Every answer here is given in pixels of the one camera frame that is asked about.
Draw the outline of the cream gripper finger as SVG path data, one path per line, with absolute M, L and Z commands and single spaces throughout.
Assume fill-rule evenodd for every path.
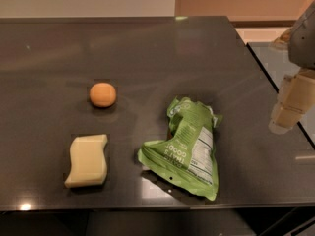
M 282 135 L 291 130 L 315 104 L 315 71 L 301 68 L 294 76 L 285 75 L 269 129 Z

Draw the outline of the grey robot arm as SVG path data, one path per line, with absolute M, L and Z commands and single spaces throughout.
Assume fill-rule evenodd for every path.
M 269 129 L 285 134 L 315 105 L 315 1 L 285 32 L 288 59 L 300 70 L 285 75 L 277 103 L 271 113 Z

